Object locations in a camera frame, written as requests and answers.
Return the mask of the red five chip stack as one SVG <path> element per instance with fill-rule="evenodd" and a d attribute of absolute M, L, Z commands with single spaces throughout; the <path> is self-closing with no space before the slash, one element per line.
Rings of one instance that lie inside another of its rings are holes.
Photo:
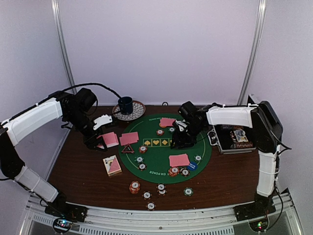
<path fill-rule="evenodd" d="M 129 186 L 131 194 L 137 194 L 140 191 L 140 183 L 138 181 L 132 181 Z"/>

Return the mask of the blue small blind button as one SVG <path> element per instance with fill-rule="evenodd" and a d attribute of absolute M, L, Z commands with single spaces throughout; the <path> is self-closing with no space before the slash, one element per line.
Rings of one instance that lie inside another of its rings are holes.
<path fill-rule="evenodd" d="M 198 168 L 198 165 L 196 162 L 190 162 L 190 164 L 187 166 L 187 169 L 190 171 L 195 171 Z"/>

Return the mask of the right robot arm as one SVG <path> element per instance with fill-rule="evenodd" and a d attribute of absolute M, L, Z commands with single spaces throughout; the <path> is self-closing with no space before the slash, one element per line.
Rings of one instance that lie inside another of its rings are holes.
<path fill-rule="evenodd" d="M 178 113 L 183 120 L 173 122 L 172 149 L 193 147 L 197 136 L 208 126 L 233 125 L 252 129 L 253 141 L 259 154 L 259 181 L 256 194 L 260 196 L 251 204 L 251 212 L 261 216 L 269 209 L 269 201 L 276 188 L 279 172 L 279 157 L 291 147 L 282 142 L 283 126 L 271 104 L 262 101 L 258 104 L 227 106 L 212 103 L 197 108 L 191 101 L 183 103 Z"/>

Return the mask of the red-backed card deck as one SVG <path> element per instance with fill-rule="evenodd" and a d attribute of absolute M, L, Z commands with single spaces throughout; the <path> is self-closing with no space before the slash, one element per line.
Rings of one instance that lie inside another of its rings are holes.
<path fill-rule="evenodd" d="M 107 148 L 119 145 L 118 137 L 115 132 L 109 132 L 109 133 L 100 135 L 98 138 L 101 138 L 104 140 Z"/>

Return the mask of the red five chips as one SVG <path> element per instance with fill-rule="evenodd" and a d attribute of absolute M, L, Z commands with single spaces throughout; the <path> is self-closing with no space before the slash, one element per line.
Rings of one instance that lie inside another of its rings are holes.
<path fill-rule="evenodd" d="M 148 150 L 148 148 L 147 148 L 146 146 L 140 146 L 140 147 L 139 147 L 139 152 L 140 152 L 140 153 L 146 153 L 147 150 Z"/>
<path fill-rule="evenodd" d="M 156 131 L 156 134 L 157 134 L 158 136 L 162 136 L 162 135 L 164 134 L 164 131 L 163 131 L 162 129 L 158 129 L 158 130 Z"/>
<path fill-rule="evenodd" d="M 179 168 L 178 167 L 171 167 L 169 170 L 168 170 L 168 174 L 170 177 L 175 177 L 179 174 Z"/>

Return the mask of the green twenty chips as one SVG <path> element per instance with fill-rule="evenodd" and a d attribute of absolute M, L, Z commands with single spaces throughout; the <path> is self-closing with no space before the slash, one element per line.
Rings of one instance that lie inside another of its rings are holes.
<path fill-rule="evenodd" d="M 168 130 L 169 130 L 170 133 L 173 133 L 175 131 L 175 128 L 174 127 L 169 127 Z"/>

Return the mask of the dealt red-backed card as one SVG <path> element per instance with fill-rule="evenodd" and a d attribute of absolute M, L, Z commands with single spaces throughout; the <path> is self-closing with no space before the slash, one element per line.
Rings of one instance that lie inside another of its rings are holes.
<path fill-rule="evenodd" d="M 119 140 L 120 140 L 120 144 L 121 144 L 122 146 L 127 145 L 127 144 L 133 144 L 133 143 L 137 143 L 137 142 L 138 142 L 138 138 L 135 138 L 135 137 L 126 137 L 126 136 L 120 137 Z"/>

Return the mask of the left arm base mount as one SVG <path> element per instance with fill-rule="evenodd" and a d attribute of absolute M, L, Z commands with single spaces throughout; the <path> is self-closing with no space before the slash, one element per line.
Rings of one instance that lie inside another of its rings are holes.
<path fill-rule="evenodd" d="M 45 213 L 54 217 L 65 218 L 72 222 L 84 222 L 88 209 L 83 206 L 66 203 L 64 209 L 53 209 L 51 206 L 45 208 Z"/>

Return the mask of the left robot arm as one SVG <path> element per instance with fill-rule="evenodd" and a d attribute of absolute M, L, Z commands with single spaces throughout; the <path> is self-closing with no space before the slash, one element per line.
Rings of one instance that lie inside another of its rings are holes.
<path fill-rule="evenodd" d="M 0 170 L 8 179 L 36 193 L 51 203 L 51 209 L 59 216 L 66 217 L 70 206 L 57 198 L 60 192 L 28 168 L 17 154 L 15 147 L 26 136 L 52 120 L 61 118 L 83 134 L 83 142 L 89 149 L 107 150 L 101 127 L 112 123 L 110 115 L 90 120 L 87 111 L 97 101 L 90 89 L 82 88 L 77 94 L 57 91 L 27 110 L 0 124 Z"/>

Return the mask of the hundred chips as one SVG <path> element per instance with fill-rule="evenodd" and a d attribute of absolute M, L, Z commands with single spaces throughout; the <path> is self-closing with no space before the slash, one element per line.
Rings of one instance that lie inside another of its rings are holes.
<path fill-rule="evenodd" d="M 187 168 L 182 167 L 182 168 L 180 169 L 180 174 L 181 174 L 182 176 L 184 176 L 184 177 L 187 177 L 187 176 L 190 175 L 190 171 L 189 171 Z"/>

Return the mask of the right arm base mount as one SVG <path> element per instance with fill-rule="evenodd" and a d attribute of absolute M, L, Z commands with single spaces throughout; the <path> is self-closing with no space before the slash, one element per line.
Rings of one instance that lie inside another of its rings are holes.
<path fill-rule="evenodd" d="M 269 206 L 265 209 L 257 209 L 255 203 L 238 205 L 234 207 L 234 213 L 237 221 L 250 220 L 266 214 L 276 212 L 275 206 Z"/>

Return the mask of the hundred chip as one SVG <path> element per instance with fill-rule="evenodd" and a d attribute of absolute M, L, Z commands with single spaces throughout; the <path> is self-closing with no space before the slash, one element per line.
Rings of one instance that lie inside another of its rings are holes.
<path fill-rule="evenodd" d="M 158 190 L 157 191 L 159 195 L 165 195 L 167 193 L 167 190 Z"/>
<path fill-rule="evenodd" d="M 155 210 L 156 205 L 155 205 L 154 202 L 148 202 L 148 203 L 146 204 L 146 208 L 147 208 L 147 210 L 149 210 L 149 211 L 153 211 L 153 210 Z"/>
<path fill-rule="evenodd" d="M 144 191 L 142 194 L 143 199 L 148 200 L 150 199 L 152 194 L 149 191 Z"/>
<path fill-rule="evenodd" d="M 156 188 L 157 188 L 157 190 L 159 190 L 159 191 L 163 191 L 163 190 L 166 189 L 166 186 L 165 186 L 165 184 L 158 184 Z"/>
<path fill-rule="evenodd" d="M 140 163 L 139 166 L 138 166 L 138 169 L 140 171 L 144 171 L 147 169 L 147 165 L 145 163 Z"/>

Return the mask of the green twenty chip stack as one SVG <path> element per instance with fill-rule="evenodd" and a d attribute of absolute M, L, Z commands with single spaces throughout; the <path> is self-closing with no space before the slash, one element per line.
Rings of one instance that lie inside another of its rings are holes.
<path fill-rule="evenodd" d="M 185 196 L 192 196 L 193 193 L 194 193 L 194 191 L 193 191 L 192 188 L 187 187 L 187 188 L 185 188 L 185 189 L 183 190 L 183 193 L 184 193 Z"/>

